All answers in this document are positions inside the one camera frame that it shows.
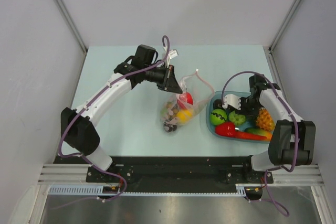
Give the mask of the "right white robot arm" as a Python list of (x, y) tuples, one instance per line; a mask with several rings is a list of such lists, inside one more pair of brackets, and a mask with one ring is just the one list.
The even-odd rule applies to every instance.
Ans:
[(256, 115), (257, 110), (265, 108), (275, 123), (268, 150), (253, 155), (251, 164), (242, 169), (243, 179), (254, 183), (261, 177), (261, 171), (283, 168), (292, 172), (296, 166), (310, 165), (316, 126), (293, 111), (277, 84), (263, 74), (251, 74), (250, 95), (240, 98), (240, 109)]

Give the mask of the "red apple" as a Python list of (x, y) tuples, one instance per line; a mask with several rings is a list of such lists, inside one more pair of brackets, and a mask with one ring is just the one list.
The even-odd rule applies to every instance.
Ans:
[(193, 105), (194, 101), (192, 95), (189, 92), (180, 94), (177, 99), (177, 104), (180, 108), (184, 108), (185, 104)]

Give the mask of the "clear pink zip top bag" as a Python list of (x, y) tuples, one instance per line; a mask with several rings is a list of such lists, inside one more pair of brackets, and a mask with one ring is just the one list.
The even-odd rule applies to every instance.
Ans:
[(160, 110), (163, 130), (167, 133), (188, 124), (215, 94), (213, 86), (200, 76), (198, 69), (193, 74), (184, 76), (179, 85), (183, 93), (172, 94)]

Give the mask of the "pineapple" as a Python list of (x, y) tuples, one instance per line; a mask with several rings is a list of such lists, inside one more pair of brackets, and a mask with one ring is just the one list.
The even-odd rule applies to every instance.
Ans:
[(256, 120), (256, 126), (266, 131), (274, 130), (275, 128), (274, 121), (269, 112), (265, 108), (259, 109), (259, 114)]

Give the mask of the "yellow lemon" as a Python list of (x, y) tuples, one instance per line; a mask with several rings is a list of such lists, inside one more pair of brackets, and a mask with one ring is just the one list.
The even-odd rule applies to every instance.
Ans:
[(194, 111), (188, 109), (179, 110), (176, 114), (178, 124), (186, 124), (193, 118)]

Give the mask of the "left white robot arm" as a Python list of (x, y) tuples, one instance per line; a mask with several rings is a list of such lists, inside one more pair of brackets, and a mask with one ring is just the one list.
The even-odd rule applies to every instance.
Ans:
[(84, 157), (98, 167), (97, 174), (105, 182), (115, 178), (116, 169), (111, 166), (112, 158), (100, 146), (96, 130), (103, 115), (117, 99), (142, 81), (153, 82), (162, 91), (182, 93), (174, 74), (174, 66), (170, 64), (170, 60), (178, 53), (168, 46), (164, 50), (164, 58), (153, 63), (157, 51), (150, 46), (139, 45), (135, 55), (117, 65), (110, 79), (95, 95), (77, 108), (65, 108), (61, 112), (61, 142), (76, 149), (74, 155)]

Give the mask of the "brown longan bunch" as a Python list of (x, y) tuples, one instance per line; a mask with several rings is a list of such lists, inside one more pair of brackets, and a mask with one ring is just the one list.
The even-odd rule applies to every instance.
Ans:
[(173, 120), (179, 111), (179, 106), (176, 101), (168, 101), (164, 103), (160, 110), (160, 118), (164, 121)]

